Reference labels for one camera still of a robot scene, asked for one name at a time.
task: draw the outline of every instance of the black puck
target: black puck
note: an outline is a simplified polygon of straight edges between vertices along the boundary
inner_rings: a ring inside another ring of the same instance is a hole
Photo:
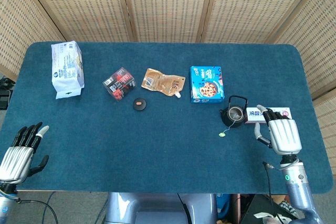
[[[133,108],[135,110],[144,110],[146,108],[146,101],[143,98],[136,98],[133,102]]]

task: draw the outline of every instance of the blue tablecloth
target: blue tablecloth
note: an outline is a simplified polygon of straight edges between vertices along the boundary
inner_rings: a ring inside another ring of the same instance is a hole
[[[278,165],[281,157],[254,139],[254,126],[218,137],[226,129],[219,110],[232,94],[246,96],[249,106],[290,107],[312,191],[331,189],[330,165],[295,47],[80,42],[85,88],[81,96],[55,100],[51,44],[28,48],[0,132],[2,157],[23,125],[50,125],[33,165],[45,154],[49,163],[18,189],[267,193],[262,161]],[[192,65],[222,67],[224,103],[191,104]],[[117,102],[102,81],[120,67],[133,74],[137,87]],[[141,88],[147,68],[185,76],[182,97]],[[141,112],[132,106],[138,97],[147,101]],[[281,173],[270,173],[272,193],[285,193]]]

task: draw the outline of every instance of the cookie box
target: cookie box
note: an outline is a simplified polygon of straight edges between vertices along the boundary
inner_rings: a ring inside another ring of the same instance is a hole
[[[224,101],[222,69],[218,66],[190,67],[191,102],[220,103]]]

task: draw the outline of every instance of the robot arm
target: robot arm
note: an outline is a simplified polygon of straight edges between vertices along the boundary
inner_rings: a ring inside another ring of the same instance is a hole
[[[0,224],[6,223],[14,202],[19,200],[16,186],[23,183],[27,177],[41,172],[47,165],[49,156],[45,155],[37,167],[30,167],[36,149],[49,129],[49,126],[45,126],[38,131],[41,125],[40,122],[19,130],[1,162]]]
[[[298,128],[295,120],[288,119],[278,112],[273,112],[261,105],[257,108],[263,113],[268,125],[270,140],[260,133],[260,125],[255,125],[255,137],[275,153],[282,156],[280,170],[285,179],[288,195],[292,206],[303,211],[305,218],[293,220],[290,224],[323,224],[315,209],[308,178],[303,162],[296,156],[302,149]]]

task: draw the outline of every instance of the white box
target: white box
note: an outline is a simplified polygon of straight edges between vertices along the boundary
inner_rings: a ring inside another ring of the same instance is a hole
[[[286,115],[292,119],[289,108],[270,108],[274,112],[279,112],[281,115]],[[245,123],[266,123],[263,114],[258,108],[246,108]]]
[[[81,94],[84,88],[82,53],[75,41],[51,46],[51,78],[57,91],[56,99]]]

